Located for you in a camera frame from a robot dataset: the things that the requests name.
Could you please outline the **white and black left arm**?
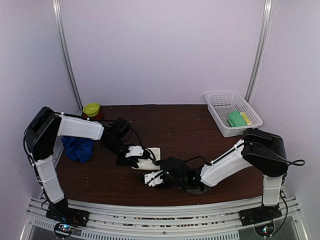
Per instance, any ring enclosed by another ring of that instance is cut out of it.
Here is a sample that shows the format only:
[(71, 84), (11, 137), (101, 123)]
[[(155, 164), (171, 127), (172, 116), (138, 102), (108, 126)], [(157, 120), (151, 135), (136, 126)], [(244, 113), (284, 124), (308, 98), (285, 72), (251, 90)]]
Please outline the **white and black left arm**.
[(52, 208), (52, 213), (61, 222), (72, 218), (69, 203), (60, 186), (53, 164), (53, 154), (57, 137), (85, 138), (100, 141), (119, 160), (142, 157), (145, 147), (126, 145), (123, 137), (130, 131), (131, 125), (118, 118), (107, 124), (106, 120), (93, 121), (78, 115), (55, 112), (44, 106), (27, 126), (23, 135), (23, 148), (33, 166), (40, 185)]

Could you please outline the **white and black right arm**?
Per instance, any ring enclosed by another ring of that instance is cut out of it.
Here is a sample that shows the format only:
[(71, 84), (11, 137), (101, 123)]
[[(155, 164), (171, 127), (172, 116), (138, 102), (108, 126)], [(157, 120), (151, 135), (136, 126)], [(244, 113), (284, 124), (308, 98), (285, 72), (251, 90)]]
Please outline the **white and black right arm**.
[(138, 179), (149, 187), (178, 183), (180, 188), (202, 194), (233, 174), (254, 167), (263, 174), (261, 206), (241, 213), (256, 214), (259, 220), (281, 216), (279, 207), (283, 178), (288, 171), (283, 139), (276, 134), (248, 128), (242, 138), (226, 153), (203, 166), (191, 169), (187, 160), (174, 157), (155, 162), (158, 171), (140, 174)]

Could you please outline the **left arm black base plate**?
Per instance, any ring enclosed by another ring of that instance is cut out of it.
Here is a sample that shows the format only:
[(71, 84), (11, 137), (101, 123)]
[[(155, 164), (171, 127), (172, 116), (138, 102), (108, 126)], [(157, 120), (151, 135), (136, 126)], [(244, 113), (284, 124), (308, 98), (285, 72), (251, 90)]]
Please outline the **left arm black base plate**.
[(74, 208), (69, 208), (67, 213), (63, 213), (62, 215), (53, 209), (49, 209), (45, 214), (48, 219), (56, 222), (67, 223), (76, 227), (86, 227), (89, 215), (90, 213), (88, 211)]

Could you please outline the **white towel with blue emblem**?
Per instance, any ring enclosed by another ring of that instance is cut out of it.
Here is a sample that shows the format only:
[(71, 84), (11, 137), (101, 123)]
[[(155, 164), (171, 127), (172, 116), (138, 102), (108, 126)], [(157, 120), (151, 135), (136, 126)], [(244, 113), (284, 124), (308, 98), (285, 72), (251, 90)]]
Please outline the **white towel with blue emblem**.
[[(151, 154), (151, 157), (155, 157), (155, 161), (160, 161), (161, 160), (161, 149), (159, 147), (150, 147), (148, 148), (153, 154)], [(160, 166), (155, 165), (153, 163), (154, 160), (151, 158), (148, 159), (142, 159), (139, 158), (137, 162), (138, 167), (131, 167), (134, 170), (145, 170), (145, 171), (159, 171)]]

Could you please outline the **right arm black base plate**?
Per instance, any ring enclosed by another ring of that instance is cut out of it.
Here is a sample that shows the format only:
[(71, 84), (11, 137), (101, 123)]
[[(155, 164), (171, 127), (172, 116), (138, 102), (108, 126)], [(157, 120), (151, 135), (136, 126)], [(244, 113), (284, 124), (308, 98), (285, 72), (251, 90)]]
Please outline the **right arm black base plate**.
[(238, 214), (242, 226), (249, 226), (279, 218), (282, 216), (282, 211), (278, 206), (259, 206), (241, 210)]

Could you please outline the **white perforated plastic basket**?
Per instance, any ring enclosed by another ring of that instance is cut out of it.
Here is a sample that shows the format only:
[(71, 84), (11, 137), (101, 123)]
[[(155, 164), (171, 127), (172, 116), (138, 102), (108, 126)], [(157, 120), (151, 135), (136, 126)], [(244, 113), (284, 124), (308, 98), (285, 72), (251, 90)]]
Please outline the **white perforated plastic basket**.
[[(253, 107), (235, 92), (212, 92), (204, 94), (207, 108), (221, 134), (225, 137), (240, 136), (248, 128), (258, 128), (263, 125), (263, 120)], [(231, 126), (230, 113), (245, 113), (251, 124)]]

